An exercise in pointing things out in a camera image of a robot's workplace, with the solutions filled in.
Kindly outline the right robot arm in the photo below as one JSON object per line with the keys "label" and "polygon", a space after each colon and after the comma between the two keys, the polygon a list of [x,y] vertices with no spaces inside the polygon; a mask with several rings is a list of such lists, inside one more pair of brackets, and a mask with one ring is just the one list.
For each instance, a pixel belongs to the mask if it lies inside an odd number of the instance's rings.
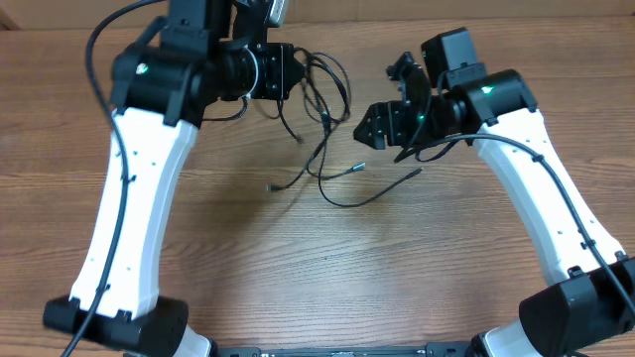
{"label": "right robot arm", "polygon": [[578,356],[634,327],[634,260],[599,223],[560,160],[538,102],[513,69],[487,71],[458,28],[388,66],[397,100],[371,105],[354,129],[399,158],[464,142],[495,173],[539,256],[546,287],[517,318],[468,342],[430,343],[429,356]]}

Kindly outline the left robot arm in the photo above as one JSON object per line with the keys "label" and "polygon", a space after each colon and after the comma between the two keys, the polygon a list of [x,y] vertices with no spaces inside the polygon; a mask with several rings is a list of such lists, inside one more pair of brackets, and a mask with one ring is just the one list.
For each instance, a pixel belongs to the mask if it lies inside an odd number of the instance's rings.
{"label": "left robot arm", "polygon": [[214,356],[188,323],[188,305],[163,297],[159,268],[177,182],[215,101],[281,102],[304,67],[271,43],[286,0],[173,0],[114,61],[98,101],[112,128],[90,246],[70,293],[45,306],[46,327],[127,356]]}

